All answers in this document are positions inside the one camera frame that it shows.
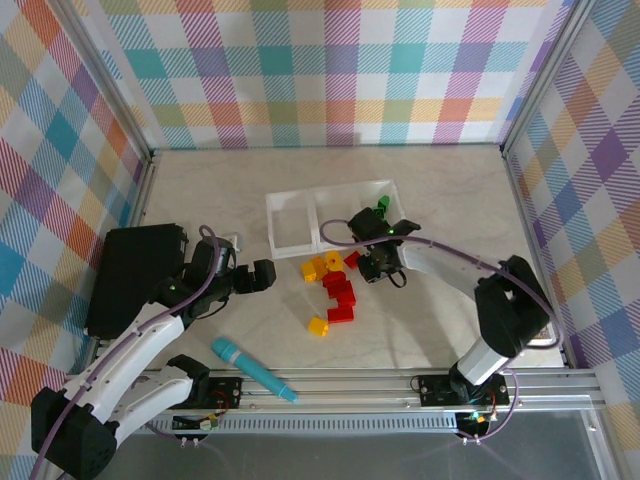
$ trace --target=yellow lego brick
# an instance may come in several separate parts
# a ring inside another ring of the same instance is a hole
[[[324,259],[327,262],[327,268],[330,272],[344,271],[344,263],[342,262],[342,257],[335,250],[327,252],[327,254],[324,256]]]
[[[313,257],[311,259],[311,264],[313,265],[313,269],[316,271],[316,280],[322,280],[322,277],[329,273],[322,257]]]
[[[319,337],[324,337],[329,331],[329,322],[322,318],[313,317],[309,323],[309,331]]]
[[[316,279],[316,269],[311,262],[302,264],[302,276],[305,282],[313,282]]]

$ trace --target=colorful plaid backdrop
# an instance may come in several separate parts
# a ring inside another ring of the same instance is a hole
[[[640,2],[601,1],[513,167],[582,367],[640,478]]]
[[[75,2],[150,142],[170,148],[495,141],[555,34],[544,15],[569,3]]]
[[[0,478],[22,480],[29,404],[86,350],[102,239],[142,163],[45,1],[0,11]]]

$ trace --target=metal bracket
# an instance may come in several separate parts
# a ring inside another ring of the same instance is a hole
[[[465,405],[451,388],[449,375],[418,375],[418,391],[422,407]],[[473,406],[509,405],[509,392],[502,375],[493,375],[485,386],[485,394],[472,402]]]
[[[207,395],[198,405],[181,403],[172,410],[237,410],[242,398],[242,378],[209,377]]]

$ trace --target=toy block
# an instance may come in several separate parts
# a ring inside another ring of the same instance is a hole
[[[343,292],[353,291],[353,287],[351,286],[351,282],[346,281],[342,283],[336,283],[335,285],[331,285],[327,288],[327,294],[329,298],[336,298]]]
[[[355,251],[353,252],[351,255],[349,255],[347,258],[344,259],[344,263],[347,264],[347,267],[349,267],[351,270],[353,270],[354,268],[356,268],[358,266],[358,264],[356,263],[358,261],[358,258],[360,258],[360,252]]]
[[[313,282],[316,279],[316,269],[311,262],[302,264],[302,276],[305,282]]]
[[[319,337],[324,337],[329,331],[329,322],[322,318],[313,317],[309,323],[309,331]]]
[[[331,285],[344,283],[347,281],[347,275],[344,272],[329,272],[322,279],[322,286],[328,288]]]
[[[353,308],[338,307],[327,310],[329,323],[353,322]]]
[[[327,254],[324,256],[324,259],[327,262],[327,268],[330,272],[341,272],[344,270],[342,257],[335,250],[327,252]]]
[[[322,280],[322,278],[328,273],[327,266],[324,264],[322,257],[313,257],[311,264],[316,271],[316,280]]]
[[[356,306],[356,296],[353,293],[353,290],[348,292],[339,293],[336,297],[338,300],[338,305],[340,307],[355,307]]]

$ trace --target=white table surface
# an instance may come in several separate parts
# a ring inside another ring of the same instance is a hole
[[[265,194],[316,186],[393,179],[407,218],[421,234],[470,253],[530,259],[515,200],[497,147],[368,147],[163,152],[146,225],[175,222],[190,243],[206,223],[217,234],[243,236],[240,264],[270,258]],[[305,283],[310,257],[275,262],[278,278],[261,293],[233,296],[219,314],[195,322],[150,365],[185,353],[225,368],[210,350],[226,336],[270,368],[450,367],[479,335],[475,304],[441,280],[407,272],[402,290],[366,284],[348,271],[358,304],[355,321],[326,337],[307,331],[335,301],[321,283]],[[562,366],[554,351],[528,351],[515,366]]]

